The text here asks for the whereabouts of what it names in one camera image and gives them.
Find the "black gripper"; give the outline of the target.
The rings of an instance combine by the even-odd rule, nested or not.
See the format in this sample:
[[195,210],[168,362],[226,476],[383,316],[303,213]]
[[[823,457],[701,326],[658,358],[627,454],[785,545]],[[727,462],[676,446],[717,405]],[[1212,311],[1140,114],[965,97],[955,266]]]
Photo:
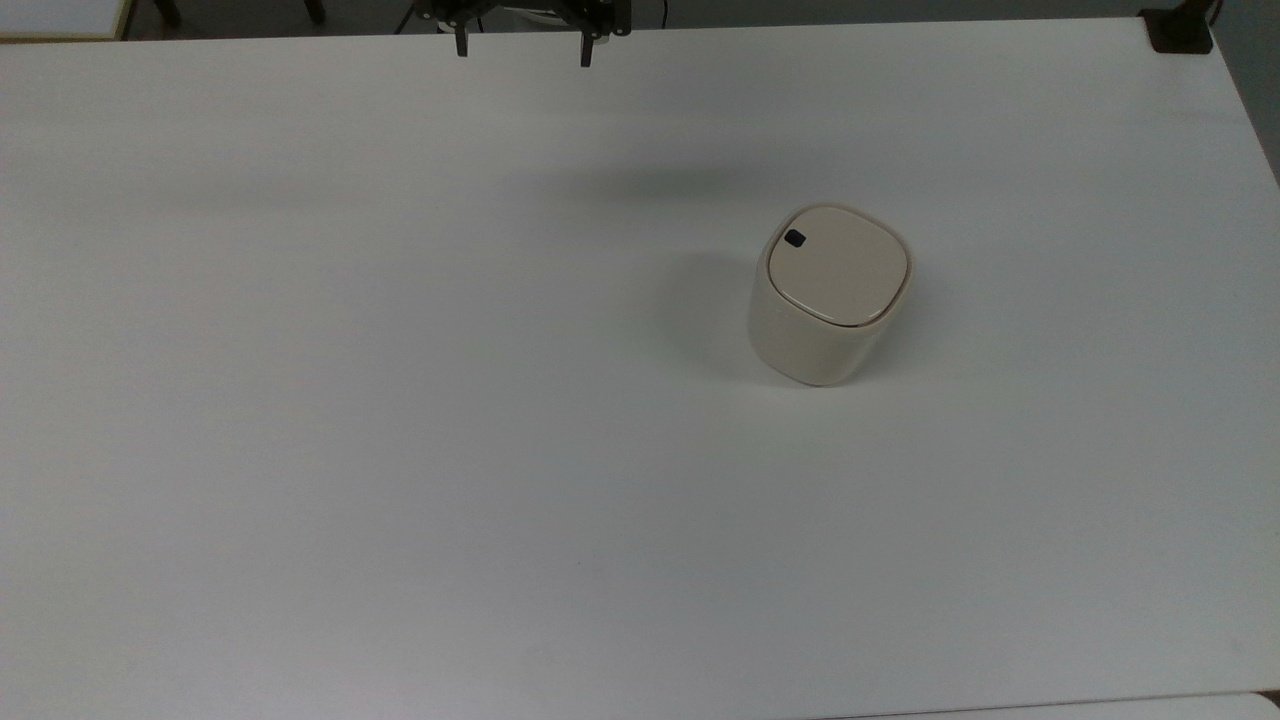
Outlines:
[[467,26],[476,26],[494,10],[530,20],[548,20],[581,33],[580,65],[590,68],[599,38],[627,36],[634,28],[631,1],[415,1],[413,14],[436,22],[454,35],[458,56],[468,56]]

